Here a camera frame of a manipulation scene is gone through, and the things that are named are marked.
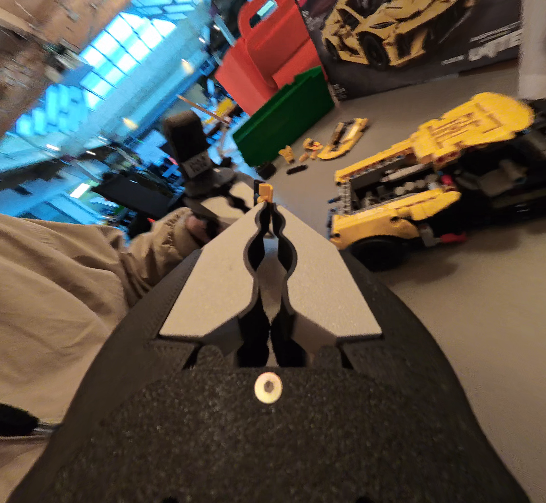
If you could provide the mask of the yellow toy car panel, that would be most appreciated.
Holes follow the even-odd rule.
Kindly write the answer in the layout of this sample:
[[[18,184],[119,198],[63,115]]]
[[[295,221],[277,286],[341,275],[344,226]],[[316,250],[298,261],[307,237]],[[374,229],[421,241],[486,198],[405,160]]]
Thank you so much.
[[[355,118],[338,123],[329,143],[317,155],[318,159],[333,160],[349,153],[363,136],[368,124],[367,118]]]

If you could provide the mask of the yellow toy car model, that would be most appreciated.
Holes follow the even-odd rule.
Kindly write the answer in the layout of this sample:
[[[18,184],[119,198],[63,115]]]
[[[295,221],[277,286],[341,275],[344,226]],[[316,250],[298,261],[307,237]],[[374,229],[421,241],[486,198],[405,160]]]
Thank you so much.
[[[372,272],[412,249],[545,216],[545,100],[479,93],[338,170],[329,241]]]

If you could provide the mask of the person's left forearm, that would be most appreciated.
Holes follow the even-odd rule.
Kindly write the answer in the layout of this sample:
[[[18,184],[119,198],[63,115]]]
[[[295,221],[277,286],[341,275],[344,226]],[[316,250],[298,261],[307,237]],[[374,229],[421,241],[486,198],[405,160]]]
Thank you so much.
[[[192,212],[180,208],[129,243],[105,225],[1,215],[1,261],[28,269],[93,311],[132,307],[182,260],[200,248],[187,232]]]

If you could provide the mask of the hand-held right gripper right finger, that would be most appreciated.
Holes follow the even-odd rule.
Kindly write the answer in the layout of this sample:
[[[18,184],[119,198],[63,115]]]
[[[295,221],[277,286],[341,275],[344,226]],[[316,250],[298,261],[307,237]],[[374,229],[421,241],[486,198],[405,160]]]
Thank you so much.
[[[286,274],[273,320],[280,367],[302,367],[323,347],[382,336],[338,249],[280,205],[273,206],[277,258]]]

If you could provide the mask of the toy car set box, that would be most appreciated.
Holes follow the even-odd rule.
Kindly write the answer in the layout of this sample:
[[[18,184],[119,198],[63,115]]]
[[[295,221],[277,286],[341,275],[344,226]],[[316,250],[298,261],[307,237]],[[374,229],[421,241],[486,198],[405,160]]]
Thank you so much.
[[[339,101],[515,58],[521,0],[295,0]]]

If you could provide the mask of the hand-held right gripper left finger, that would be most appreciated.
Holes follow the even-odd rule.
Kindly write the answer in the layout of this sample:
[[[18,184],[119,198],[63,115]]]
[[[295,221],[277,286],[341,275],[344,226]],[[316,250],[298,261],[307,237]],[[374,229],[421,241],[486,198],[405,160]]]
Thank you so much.
[[[259,203],[201,249],[162,338],[216,346],[241,367],[266,365],[270,322],[256,271],[269,226],[269,204]]]

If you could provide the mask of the green plastic bin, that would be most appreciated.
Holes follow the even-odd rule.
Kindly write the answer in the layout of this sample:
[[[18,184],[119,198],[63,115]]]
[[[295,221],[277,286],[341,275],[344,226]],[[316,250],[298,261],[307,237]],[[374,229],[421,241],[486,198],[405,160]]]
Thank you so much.
[[[334,108],[321,66],[297,75],[233,133],[249,167],[274,161]]]

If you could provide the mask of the wooden articulated lamp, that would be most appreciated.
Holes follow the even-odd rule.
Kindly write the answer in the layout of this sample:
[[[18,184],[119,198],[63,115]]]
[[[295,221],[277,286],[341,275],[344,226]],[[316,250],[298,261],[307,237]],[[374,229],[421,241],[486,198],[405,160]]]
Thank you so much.
[[[221,136],[216,144],[216,151],[221,158],[226,157],[228,151],[224,149],[224,144],[225,144],[225,140],[226,140],[230,125],[232,123],[232,119],[228,116],[220,116],[214,112],[208,111],[205,107],[199,104],[195,104],[194,102],[188,100],[187,98],[181,95],[177,95],[177,98],[187,103],[190,107],[197,109],[198,111],[201,111],[202,113],[206,114],[208,117],[212,118],[217,123],[220,123]]]

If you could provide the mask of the grey desk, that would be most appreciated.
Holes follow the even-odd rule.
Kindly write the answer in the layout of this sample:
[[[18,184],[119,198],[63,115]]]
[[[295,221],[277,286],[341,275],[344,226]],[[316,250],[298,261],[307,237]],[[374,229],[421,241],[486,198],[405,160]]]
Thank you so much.
[[[516,60],[339,103],[304,138],[328,139],[338,122],[370,120],[356,147],[270,182],[275,198],[321,235],[334,172],[408,138],[481,92],[518,96]],[[533,502],[545,502],[545,218],[486,227],[462,244],[417,252],[378,278],[423,322],[454,368],[481,427]]]

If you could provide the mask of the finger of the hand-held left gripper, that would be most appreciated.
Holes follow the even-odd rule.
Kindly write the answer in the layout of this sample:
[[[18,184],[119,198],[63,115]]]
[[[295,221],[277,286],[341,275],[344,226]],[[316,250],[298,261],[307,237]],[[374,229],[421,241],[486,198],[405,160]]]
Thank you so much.
[[[238,196],[215,196],[202,199],[201,206],[215,216],[217,220],[216,234],[233,225],[248,211],[248,203]]]
[[[236,181],[230,188],[230,194],[232,197],[236,198],[235,206],[238,206],[238,209],[243,209],[242,205],[246,209],[252,209],[255,206],[255,193],[254,185],[248,185],[245,181]]]

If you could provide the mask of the person's beige jacket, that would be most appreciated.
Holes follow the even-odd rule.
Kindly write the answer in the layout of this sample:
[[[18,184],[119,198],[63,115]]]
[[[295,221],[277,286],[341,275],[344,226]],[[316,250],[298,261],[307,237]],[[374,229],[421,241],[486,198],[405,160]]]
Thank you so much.
[[[129,304],[123,234],[1,215],[1,403],[54,427]]]

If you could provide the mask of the person's left hand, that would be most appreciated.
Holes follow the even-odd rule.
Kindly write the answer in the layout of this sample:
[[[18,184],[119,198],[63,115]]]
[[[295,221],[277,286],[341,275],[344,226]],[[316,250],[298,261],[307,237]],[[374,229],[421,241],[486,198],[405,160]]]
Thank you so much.
[[[207,244],[211,238],[208,235],[207,223],[200,220],[195,215],[188,215],[185,227],[187,232],[192,236],[192,239],[199,244],[200,247]]]

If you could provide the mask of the orange felt bag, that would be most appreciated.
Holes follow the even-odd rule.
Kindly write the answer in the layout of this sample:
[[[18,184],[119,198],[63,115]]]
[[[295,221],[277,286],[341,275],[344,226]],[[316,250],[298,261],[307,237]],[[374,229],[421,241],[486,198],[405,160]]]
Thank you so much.
[[[319,68],[317,49],[294,0],[251,0],[237,18],[241,36],[230,47],[215,79],[253,116],[297,76]]]

